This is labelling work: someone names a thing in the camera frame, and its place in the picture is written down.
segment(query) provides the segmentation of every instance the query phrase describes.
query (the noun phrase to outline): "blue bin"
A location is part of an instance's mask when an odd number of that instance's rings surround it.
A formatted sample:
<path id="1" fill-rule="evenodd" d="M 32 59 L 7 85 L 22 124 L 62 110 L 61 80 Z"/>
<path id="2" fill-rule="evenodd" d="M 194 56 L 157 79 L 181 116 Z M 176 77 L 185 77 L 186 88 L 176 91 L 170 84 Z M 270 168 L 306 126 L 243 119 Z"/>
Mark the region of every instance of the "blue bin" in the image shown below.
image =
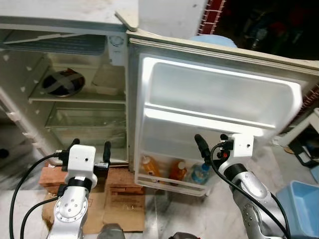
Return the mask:
<path id="1" fill-rule="evenodd" d="M 310 172 L 311 172 L 311 174 L 313 175 L 313 177 L 315 178 L 315 181 L 316 181 L 317 183 L 319 183 L 319 165 L 316 166 L 316 167 L 314 167 L 314 168 L 312 168 L 312 169 L 310 170 Z"/>
<path id="2" fill-rule="evenodd" d="M 319 238 L 319 186 L 298 181 L 277 193 L 293 239 Z"/>

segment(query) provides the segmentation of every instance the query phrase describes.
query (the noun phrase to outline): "bottle cap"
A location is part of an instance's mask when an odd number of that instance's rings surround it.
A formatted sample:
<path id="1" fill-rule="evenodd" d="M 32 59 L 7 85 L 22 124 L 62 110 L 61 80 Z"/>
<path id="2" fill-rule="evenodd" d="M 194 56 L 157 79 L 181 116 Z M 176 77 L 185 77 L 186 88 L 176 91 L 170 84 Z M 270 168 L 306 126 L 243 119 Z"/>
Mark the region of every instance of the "bottle cap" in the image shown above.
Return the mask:
<path id="1" fill-rule="evenodd" d="M 143 164 L 148 164 L 151 161 L 151 158 L 143 155 Z"/>
<path id="2" fill-rule="evenodd" d="M 209 170 L 209 166 L 205 163 L 202 164 L 201 168 L 204 170 L 204 171 L 208 171 Z"/>
<path id="3" fill-rule="evenodd" d="M 178 168 L 180 169 L 180 170 L 183 170 L 184 168 L 185 168 L 185 162 L 183 162 L 183 161 L 181 161 L 181 162 L 179 162 L 179 164 L 178 164 Z"/>

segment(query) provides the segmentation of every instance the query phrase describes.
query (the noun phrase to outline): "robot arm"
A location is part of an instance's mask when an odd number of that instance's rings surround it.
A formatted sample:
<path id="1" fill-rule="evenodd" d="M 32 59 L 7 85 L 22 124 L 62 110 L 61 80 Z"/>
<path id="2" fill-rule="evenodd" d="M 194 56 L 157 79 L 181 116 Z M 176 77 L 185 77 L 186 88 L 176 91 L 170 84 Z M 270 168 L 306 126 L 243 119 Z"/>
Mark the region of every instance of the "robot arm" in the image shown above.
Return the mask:
<path id="1" fill-rule="evenodd" d="M 211 163 L 211 153 L 205 140 L 195 136 L 196 143 L 205 163 Z M 254 138 L 250 135 L 233 134 L 226 140 L 228 146 L 221 148 L 221 159 L 214 160 L 218 172 L 229 181 L 256 199 L 275 218 L 285 226 L 285 218 L 267 187 L 259 181 L 253 172 L 249 172 L 244 163 L 252 156 Z M 240 209 L 243 222 L 250 239 L 283 239 L 284 233 L 279 226 L 261 208 L 233 187 L 230 187 L 233 199 Z"/>
<path id="2" fill-rule="evenodd" d="M 48 239 L 83 238 L 89 192 L 97 184 L 94 156 L 95 147 L 76 144 L 70 148 L 67 188 L 54 206 L 54 223 Z"/>

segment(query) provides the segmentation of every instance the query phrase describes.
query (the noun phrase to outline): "wall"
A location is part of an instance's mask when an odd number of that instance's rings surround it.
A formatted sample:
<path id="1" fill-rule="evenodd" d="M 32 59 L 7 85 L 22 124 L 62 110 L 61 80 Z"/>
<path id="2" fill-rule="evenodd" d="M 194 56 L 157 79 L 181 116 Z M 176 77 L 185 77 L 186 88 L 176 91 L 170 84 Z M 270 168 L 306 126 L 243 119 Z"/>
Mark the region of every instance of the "wall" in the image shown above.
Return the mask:
<path id="1" fill-rule="evenodd" d="M 139 28 L 189 39 L 197 34 L 207 0 L 140 0 Z"/>

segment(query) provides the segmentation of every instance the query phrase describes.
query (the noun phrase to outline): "plastic bottle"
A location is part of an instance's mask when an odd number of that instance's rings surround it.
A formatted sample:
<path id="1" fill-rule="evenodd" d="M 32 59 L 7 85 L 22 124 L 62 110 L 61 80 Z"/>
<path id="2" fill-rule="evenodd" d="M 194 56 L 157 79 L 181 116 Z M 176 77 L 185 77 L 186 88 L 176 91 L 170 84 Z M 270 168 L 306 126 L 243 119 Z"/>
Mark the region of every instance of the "plastic bottle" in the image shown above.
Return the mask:
<path id="1" fill-rule="evenodd" d="M 173 164 L 173 166 L 170 170 L 169 178 L 181 181 L 181 180 L 183 180 L 186 172 L 187 172 L 187 169 L 185 167 L 185 162 L 178 161 L 178 162 Z"/>
<path id="2" fill-rule="evenodd" d="M 144 170 L 148 173 L 148 175 L 161 177 L 156 161 L 152 157 L 143 155 L 142 163 Z M 159 182 L 159 180 L 155 179 L 152 181 L 156 183 Z"/>
<path id="3" fill-rule="evenodd" d="M 196 165 L 190 175 L 190 182 L 205 184 L 209 178 L 209 166 L 205 163 Z"/>

